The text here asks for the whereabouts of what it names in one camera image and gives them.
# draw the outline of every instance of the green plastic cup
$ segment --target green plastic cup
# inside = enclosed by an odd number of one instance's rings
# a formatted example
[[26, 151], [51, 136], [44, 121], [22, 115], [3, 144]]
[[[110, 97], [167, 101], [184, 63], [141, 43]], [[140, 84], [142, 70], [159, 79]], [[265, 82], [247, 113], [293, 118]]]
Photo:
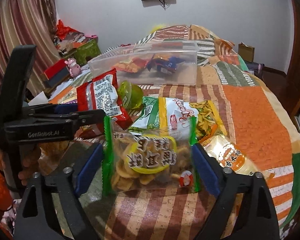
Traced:
[[137, 109], [142, 104], [142, 89], [136, 84], [132, 84], [127, 80], [120, 84], [118, 94], [121, 97], [123, 107], [126, 110]]

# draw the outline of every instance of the snack bag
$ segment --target snack bag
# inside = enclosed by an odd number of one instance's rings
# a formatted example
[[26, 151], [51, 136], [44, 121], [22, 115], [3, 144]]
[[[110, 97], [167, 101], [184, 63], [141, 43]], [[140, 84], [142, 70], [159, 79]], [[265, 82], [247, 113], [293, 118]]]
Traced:
[[142, 98], [142, 112], [128, 128], [129, 131], [142, 133], [144, 130], [159, 128], [159, 100], [153, 97]]
[[92, 139], [100, 134], [98, 127], [95, 124], [92, 125], [84, 125], [76, 131], [74, 137], [82, 138], [82, 139]]
[[113, 67], [119, 71], [137, 73], [144, 70], [148, 62], [149, 60], [135, 57], [135, 58], [130, 58], [128, 60], [120, 61], [117, 64], [113, 65]]
[[199, 143], [204, 142], [219, 131], [227, 135], [226, 128], [211, 100], [190, 103], [189, 106], [198, 111], [198, 124], [195, 133]]
[[[107, 148], [102, 164], [103, 193], [112, 190], [196, 188], [189, 145], [190, 124], [176, 130], [145, 130], [135, 136], [105, 117]], [[184, 139], [180, 130], [186, 129]]]
[[184, 61], [179, 57], [171, 56], [169, 53], [158, 53], [153, 55], [146, 67], [149, 71], [155, 69], [158, 72], [171, 75], [176, 72], [178, 64]]
[[[234, 172], [253, 175], [260, 171], [258, 167], [228, 137], [219, 133], [200, 143], [210, 157], [214, 157], [221, 167], [229, 167]], [[274, 174], [260, 171], [265, 179], [273, 178]]]
[[73, 104], [77, 103], [77, 89], [71, 89], [67, 94], [58, 100], [58, 104]]
[[198, 111], [189, 103], [178, 98], [159, 98], [160, 128], [177, 127], [179, 122], [185, 122], [190, 116], [198, 116]]
[[117, 93], [117, 70], [111, 69], [90, 82], [77, 88], [78, 111], [103, 109], [123, 129], [127, 129], [132, 120], [122, 106]]

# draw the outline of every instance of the white wall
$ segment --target white wall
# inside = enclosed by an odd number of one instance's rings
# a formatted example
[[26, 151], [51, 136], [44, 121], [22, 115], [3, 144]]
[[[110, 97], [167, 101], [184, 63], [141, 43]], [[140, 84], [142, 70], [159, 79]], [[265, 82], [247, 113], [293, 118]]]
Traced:
[[135, 43], [158, 24], [197, 24], [254, 46], [255, 62], [287, 71], [293, 43], [291, 0], [56, 0], [66, 26], [99, 36], [102, 51]]

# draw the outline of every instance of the cardboard box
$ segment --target cardboard box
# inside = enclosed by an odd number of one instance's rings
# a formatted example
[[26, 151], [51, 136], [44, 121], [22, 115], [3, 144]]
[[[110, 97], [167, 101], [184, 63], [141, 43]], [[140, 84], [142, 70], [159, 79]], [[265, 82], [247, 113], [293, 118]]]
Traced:
[[84, 66], [89, 60], [101, 54], [98, 47], [97, 41], [95, 39], [88, 41], [79, 48], [77, 48], [74, 53], [74, 57], [80, 66]]
[[82, 46], [83, 42], [71, 42], [66, 46], [67, 51], [71, 51], [72, 49], [77, 49]]
[[247, 46], [243, 43], [238, 44], [238, 54], [242, 57], [243, 60], [253, 62], [254, 47]]

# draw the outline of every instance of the pink toy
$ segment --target pink toy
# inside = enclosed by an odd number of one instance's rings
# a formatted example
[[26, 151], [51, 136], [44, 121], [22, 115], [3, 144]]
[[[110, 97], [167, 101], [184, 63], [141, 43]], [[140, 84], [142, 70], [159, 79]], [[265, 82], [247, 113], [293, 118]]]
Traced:
[[75, 78], [82, 73], [80, 66], [74, 58], [69, 58], [68, 61], [65, 61], [65, 63], [68, 65], [70, 76], [72, 78]]

